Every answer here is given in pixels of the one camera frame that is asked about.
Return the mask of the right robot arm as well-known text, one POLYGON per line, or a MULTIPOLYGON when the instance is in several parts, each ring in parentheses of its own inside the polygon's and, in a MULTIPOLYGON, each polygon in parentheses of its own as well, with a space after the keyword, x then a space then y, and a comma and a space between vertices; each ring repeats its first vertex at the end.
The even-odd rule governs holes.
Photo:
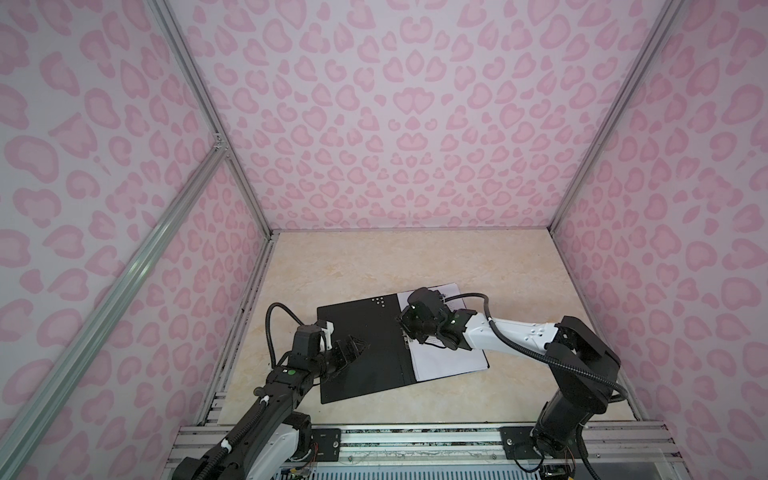
POLYGON ((483 293, 447 297, 422 287, 408 296, 397 320, 405 335, 422 345, 434 339, 452 351, 496 351, 547 365, 557 391, 529 434, 530 445, 544 457, 569 448, 583 451, 589 420, 628 397, 618 383, 618 355, 577 317, 557 323, 504 320, 491 314, 483 293))

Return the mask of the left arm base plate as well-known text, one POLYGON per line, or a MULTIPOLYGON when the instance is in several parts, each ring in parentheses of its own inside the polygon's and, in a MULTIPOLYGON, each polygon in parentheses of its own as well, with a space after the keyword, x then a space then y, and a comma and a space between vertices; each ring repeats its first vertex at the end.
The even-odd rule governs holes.
POLYGON ((300 463, 337 462, 341 450, 341 433, 339 428, 301 429, 292 460, 300 463))

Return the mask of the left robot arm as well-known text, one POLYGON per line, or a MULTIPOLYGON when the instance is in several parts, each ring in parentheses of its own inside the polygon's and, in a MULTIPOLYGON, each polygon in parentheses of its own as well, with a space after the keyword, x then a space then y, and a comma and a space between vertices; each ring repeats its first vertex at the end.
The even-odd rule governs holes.
POLYGON ((184 458, 172 477, 270 479, 286 461, 313 455, 311 418, 297 408, 317 382, 339 375, 367 349, 353 336, 333 342, 332 333, 331 324, 300 326, 244 416, 204 455, 184 458))

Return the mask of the paper sheet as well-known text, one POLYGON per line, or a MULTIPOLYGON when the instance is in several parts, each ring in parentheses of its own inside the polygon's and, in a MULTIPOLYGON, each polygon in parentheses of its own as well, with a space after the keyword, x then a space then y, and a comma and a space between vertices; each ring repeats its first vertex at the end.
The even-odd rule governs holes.
POLYGON ((417 383, 487 370, 490 364, 482 350, 441 349, 442 343, 430 337, 425 344, 404 336, 417 383))

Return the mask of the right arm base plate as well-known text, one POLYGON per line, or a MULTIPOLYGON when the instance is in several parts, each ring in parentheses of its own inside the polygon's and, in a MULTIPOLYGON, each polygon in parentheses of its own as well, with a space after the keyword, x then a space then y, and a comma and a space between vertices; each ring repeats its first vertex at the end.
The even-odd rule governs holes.
POLYGON ((575 433, 565 438, 550 435, 531 426, 506 426, 499 429, 501 444, 508 460, 564 459, 577 460, 586 452, 586 444, 575 433))

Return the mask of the black and white folder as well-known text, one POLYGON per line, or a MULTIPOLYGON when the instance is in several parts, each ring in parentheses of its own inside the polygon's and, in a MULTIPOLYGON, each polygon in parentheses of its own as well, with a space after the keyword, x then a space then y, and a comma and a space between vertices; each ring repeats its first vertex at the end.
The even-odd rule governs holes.
POLYGON ((320 386, 322 404, 417 384, 398 316, 409 291, 321 306, 317 318, 332 322, 334 341, 352 335, 366 343, 349 367, 320 386))

